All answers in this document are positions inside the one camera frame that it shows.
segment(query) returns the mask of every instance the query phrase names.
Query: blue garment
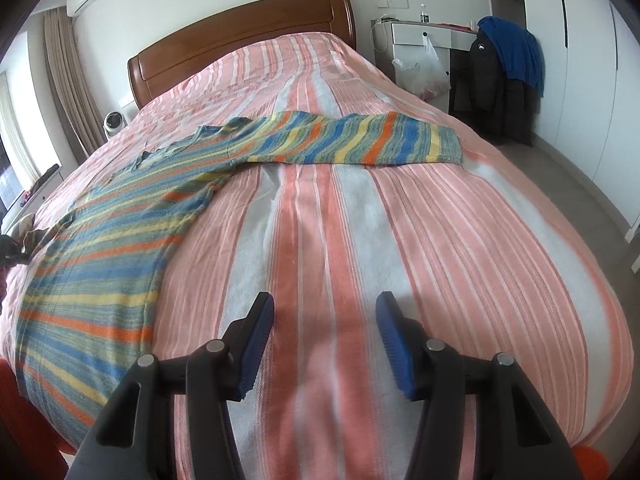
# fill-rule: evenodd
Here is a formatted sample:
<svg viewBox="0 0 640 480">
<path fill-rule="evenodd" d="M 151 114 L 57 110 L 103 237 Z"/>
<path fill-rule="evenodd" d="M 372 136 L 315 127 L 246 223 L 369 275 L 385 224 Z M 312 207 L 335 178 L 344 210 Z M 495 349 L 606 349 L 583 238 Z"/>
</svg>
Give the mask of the blue garment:
<svg viewBox="0 0 640 480">
<path fill-rule="evenodd" d="M 533 86 L 541 96 L 544 63 L 536 37 L 520 25 L 496 16 L 485 16 L 478 27 L 494 44 L 507 78 Z"/>
</svg>

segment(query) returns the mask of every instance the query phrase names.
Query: gray wooden floor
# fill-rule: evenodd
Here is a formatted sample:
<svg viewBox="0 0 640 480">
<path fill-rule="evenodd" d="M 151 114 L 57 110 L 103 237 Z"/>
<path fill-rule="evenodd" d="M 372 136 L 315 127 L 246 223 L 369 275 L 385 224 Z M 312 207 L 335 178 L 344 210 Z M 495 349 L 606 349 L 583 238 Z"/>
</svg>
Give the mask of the gray wooden floor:
<svg viewBox="0 0 640 480">
<path fill-rule="evenodd" d="M 631 265 L 640 254 L 640 235 L 626 243 L 623 234 L 595 199 L 539 148 L 505 144 L 501 152 L 544 192 L 590 247 L 625 311 L 636 351 L 631 392 L 622 410 L 595 447 L 617 465 L 640 430 L 640 272 Z"/>
</svg>

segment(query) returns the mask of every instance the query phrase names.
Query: white plastic bag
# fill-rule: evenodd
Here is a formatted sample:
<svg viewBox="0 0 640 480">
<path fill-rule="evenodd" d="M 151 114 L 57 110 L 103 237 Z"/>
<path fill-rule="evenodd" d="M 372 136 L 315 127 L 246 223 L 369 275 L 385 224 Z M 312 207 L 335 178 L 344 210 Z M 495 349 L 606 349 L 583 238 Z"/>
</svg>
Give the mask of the white plastic bag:
<svg viewBox="0 0 640 480">
<path fill-rule="evenodd" d="M 407 53 L 403 60 L 394 59 L 391 63 L 396 67 L 396 84 L 428 102 L 448 92 L 451 85 L 431 40 L 428 36 L 422 38 L 424 48 L 416 47 L 414 54 Z"/>
</svg>

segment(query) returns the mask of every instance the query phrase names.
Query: headboard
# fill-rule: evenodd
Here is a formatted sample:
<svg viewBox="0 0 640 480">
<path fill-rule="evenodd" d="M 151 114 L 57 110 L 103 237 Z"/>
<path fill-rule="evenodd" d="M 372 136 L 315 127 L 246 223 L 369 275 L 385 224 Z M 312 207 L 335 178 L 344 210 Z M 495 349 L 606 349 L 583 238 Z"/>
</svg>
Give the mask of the headboard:
<svg viewBox="0 0 640 480">
<path fill-rule="evenodd" d="M 349 0 L 260 0 L 177 30 L 129 59 L 138 108 L 225 54 L 294 32 L 331 32 L 356 48 Z"/>
</svg>

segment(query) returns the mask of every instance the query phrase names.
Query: metal screw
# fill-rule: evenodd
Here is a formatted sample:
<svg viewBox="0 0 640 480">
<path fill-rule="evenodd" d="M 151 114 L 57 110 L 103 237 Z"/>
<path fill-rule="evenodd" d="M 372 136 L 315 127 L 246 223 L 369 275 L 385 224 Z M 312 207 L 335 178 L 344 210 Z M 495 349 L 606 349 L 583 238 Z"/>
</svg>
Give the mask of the metal screw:
<svg viewBox="0 0 640 480">
<path fill-rule="evenodd" d="M 153 357 L 153 355 L 151 354 L 141 355 L 138 358 L 138 366 L 142 366 L 142 367 L 151 366 L 155 360 L 156 358 Z"/>
<path fill-rule="evenodd" d="M 444 341 L 441 341 L 440 339 L 429 339 L 426 347 L 433 352 L 441 352 L 444 350 L 445 345 Z"/>
<path fill-rule="evenodd" d="M 513 358 L 513 356 L 510 354 L 507 354 L 506 352 L 500 352 L 496 356 L 496 359 L 502 366 L 511 366 L 515 362 L 515 359 Z"/>
<path fill-rule="evenodd" d="M 207 343 L 207 352 L 217 354 L 225 349 L 225 342 L 222 339 L 212 339 Z"/>
</svg>

